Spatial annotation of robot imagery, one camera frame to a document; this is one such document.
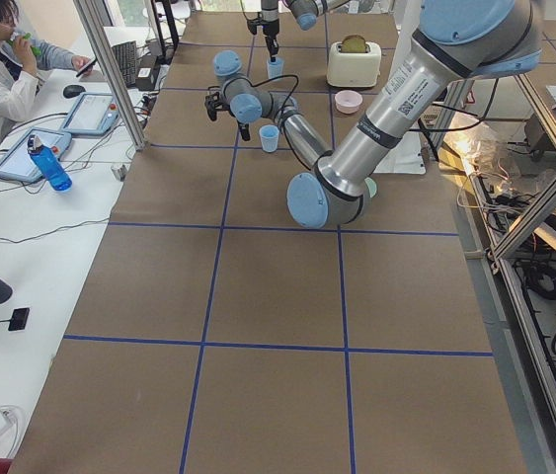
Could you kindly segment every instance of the blue water bottle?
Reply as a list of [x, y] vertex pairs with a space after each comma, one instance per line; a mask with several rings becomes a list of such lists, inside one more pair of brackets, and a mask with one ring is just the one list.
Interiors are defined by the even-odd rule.
[[53, 152], [42, 144], [38, 135], [31, 134], [28, 138], [28, 153], [52, 188], [63, 192], [71, 188], [71, 178], [62, 169]]

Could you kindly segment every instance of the white desk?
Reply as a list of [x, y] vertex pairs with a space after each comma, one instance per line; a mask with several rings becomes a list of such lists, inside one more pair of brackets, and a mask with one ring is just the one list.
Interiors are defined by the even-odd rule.
[[[126, 40], [143, 43], [147, 32], [143, 28], [112, 28], [108, 29], [108, 36], [111, 44]], [[76, 41], [72, 50], [91, 55], [86, 38]], [[100, 79], [98, 71], [80, 82], [88, 91], [109, 91], [106, 83], [96, 82]], [[68, 112], [74, 100], [64, 99], [62, 89], [77, 82], [73, 71], [52, 72], [37, 96], [33, 117]], [[130, 91], [134, 103], [141, 94]], [[63, 119], [34, 125], [58, 129]], [[0, 148], [12, 145], [23, 132], [13, 132]], [[64, 161], [77, 160], [97, 141], [74, 138]], [[64, 225], [108, 218], [121, 190], [110, 163], [129, 163], [132, 152], [128, 133], [119, 127], [109, 143], [95, 152], [87, 169], [71, 174], [73, 187], [68, 193], [59, 194], [49, 185], [37, 195], [21, 188], [0, 193], [0, 236], [19, 240]], [[0, 181], [0, 190], [16, 186]], [[37, 403], [105, 228], [104, 223], [88, 225], [22, 244], [0, 242], [0, 277], [14, 289], [12, 297], [0, 305], [0, 320], [10, 318], [15, 308], [31, 308], [24, 331], [10, 333], [7, 324], [0, 324], [0, 406], [16, 405], [24, 410], [26, 419], [19, 438]], [[14, 432], [9, 432], [0, 439], [0, 457], [7, 454], [13, 438]]]

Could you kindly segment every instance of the pink bowl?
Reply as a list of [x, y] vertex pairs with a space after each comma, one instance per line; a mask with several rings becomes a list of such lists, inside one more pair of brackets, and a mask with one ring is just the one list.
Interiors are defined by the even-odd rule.
[[335, 107], [344, 114], [354, 114], [363, 103], [363, 97], [357, 91], [346, 89], [335, 94]]

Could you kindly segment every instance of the blue cup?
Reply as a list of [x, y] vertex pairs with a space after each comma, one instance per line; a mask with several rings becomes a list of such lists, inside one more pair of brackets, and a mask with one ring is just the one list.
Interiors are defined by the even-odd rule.
[[263, 125], [259, 133], [263, 151], [273, 153], [278, 149], [279, 128], [275, 125]]
[[281, 57], [276, 56], [273, 61], [271, 61], [271, 58], [267, 59], [267, 75], [269, 79], [281, 76], [283, 70], [284, 60]]

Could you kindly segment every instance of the green bottle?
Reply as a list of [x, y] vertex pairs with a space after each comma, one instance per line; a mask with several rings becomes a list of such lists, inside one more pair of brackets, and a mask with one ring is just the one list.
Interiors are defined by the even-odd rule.
[[[23, 37], [24, 40], [29, 40], [30, 37], [32, 36], [31, 33], [25, 33], [25, 36]], [[6, 41], [7, 44], [12, 45], [13, 41], [11, 39], [8, 39]], [[40, 48], [36, 47], [36, 46], [31, 46], [32, 48], [32, 54], [36, 57], [39, 57], [42, 53], [40, 52]]]

